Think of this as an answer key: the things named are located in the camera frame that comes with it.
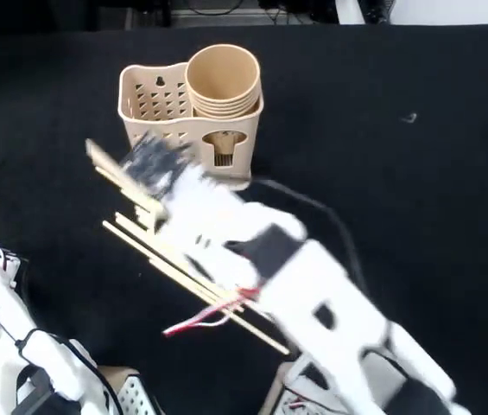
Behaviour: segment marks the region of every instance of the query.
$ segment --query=chopstick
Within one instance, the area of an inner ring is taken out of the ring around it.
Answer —
[[[201,298],[203,301],[209,303],[210,305],[213,305],[218,301],[218,299],[212,299],[206,292],[204,292],[203,287],[201,287],[198,283],[192,281],[191,278],[186,277],[184,274],[182,274],[182,272],[174,268],[172,265],[156,257],[150,250],[146,249],[141,244],[138,244],[130,236],[121,232],[106,220],[104,220],[102,224],[107,230],[116,234],[120,239],[124,240],[130,246],[136,248],[139,252],[146,255],[149,259],[149,262],[154,267],[156,267],[158,270],[165,273],[165,275],[173,279],[175,282],[192,292],[195,296]],[[264,332],[257,329],[255,326],[249,324],[243,318],[236,316],[233,312],[228,310],[222,310],[222,312],[228,315],[236,324],[240,325],[244,329],[247,329],[253,335],[257,336],[258,338],[269,344],[272,348],[275,348],[283,354],[289,354],[289,350],[285,348],[282,344],[267,336],[266,334],[264,334]]]
[[[176,258],[177,256],[174,252],[168,249],[165,245],[161,244],[157,238],[151,237],[146,231],[144,231],[141,227],[139,227],[136,223],[132,220],[124,217],[119,212],[115,213],[115,222],[124,228],[124,230],[131,233],[133,236],[141,240],[147,246],[149,246],[155,252],[160,253],[164,258],[168,258],[173,264],[175,264],[179,269],[183,270],[184,273],[189,275],[193,280],[195,280],[198,284],[202,285],[205,289],[209,290],[214,296],[220,298],[228,298],[230,296],[230,292],[227,290],[223,290],[215,283],[212,283],[207,278],[197,275],[190,270],[187,266],[185,259]],[[236,310],[243,312],[244,308],[239,305]]]
[[[140,253],[143,253],[146,257],[149,259],[152,258],[158,258],[156,255],[151,252],[149,249],[146,249],[144,246],[133,240],[129,235],[126,233],[121,232],[119,229],[114,227],[111,223],[108,221],[104,220],[102,222],[102,225],[107,229],[108,231],[111,231],[112,233],[116,234],[120,239],[124,240],[127,244],[132,246],[133,248],[137,249]],[[198,295],[197,293],[201,294],[204,297],[209,298],[213,303],[216,303],[219,298],[214,296],[212,293],[207,291],[204,287],[199,285],[198,283],[194,282],[191,278],[188,278],[184,274],[168,274],[168,277],[173,279],[176,283],[181,285],[182,287],[186,288],[188,291],[192,292],[195,295]]]

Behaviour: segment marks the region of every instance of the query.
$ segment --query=white robotic hand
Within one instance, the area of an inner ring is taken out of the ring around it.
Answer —
[[[449,376],[319,242],[307,239],[293,215],[245,203],[220,186],[194,187],[193,195],[177,190],[158,235],[226,289],[260,287],[257,305],[302,352],[284,379],[298,396],[326,413],[469,413],[454,404]],[[326,390],[307,379],[309,365]]]
[[[65,414],[114,415],[94,373],[70,349],[36,329],[11,288],[17,269],[15,257],[0,258],[0,414],[34,413],[55,399]],[[71,346],[87,356],[78,343]]]

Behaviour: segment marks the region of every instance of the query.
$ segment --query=beige plastic caddy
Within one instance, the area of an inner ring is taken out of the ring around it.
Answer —
[[[251,179],[262,110],[259,63],[235,45],[212,45],[189,62],[121,72],[118,113],[130,144],[150,129],[173,146],[191,144],[207,172],[234,189]]]

